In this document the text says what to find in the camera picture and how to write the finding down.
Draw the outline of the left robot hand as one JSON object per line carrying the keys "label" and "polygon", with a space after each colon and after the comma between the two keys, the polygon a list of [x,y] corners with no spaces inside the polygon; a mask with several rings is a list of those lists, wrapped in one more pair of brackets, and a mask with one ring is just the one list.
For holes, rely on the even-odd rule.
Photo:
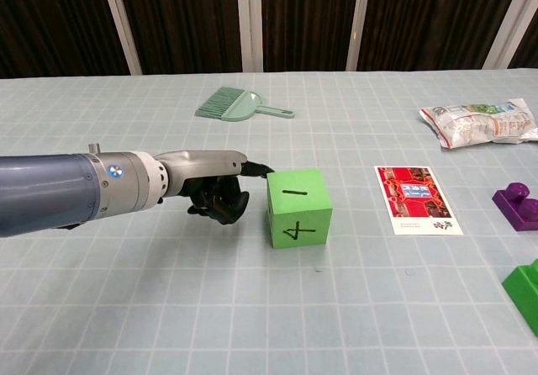
{"label": "left robot hand", "polygon": [[155,156],[168,176],[166,198],[190,198],[191,215],[222,225],[235,223],[245,212],[250,194],[240,189],[239,176],[262,177],[269,166],[249,161],[238,151],[172,151]]}

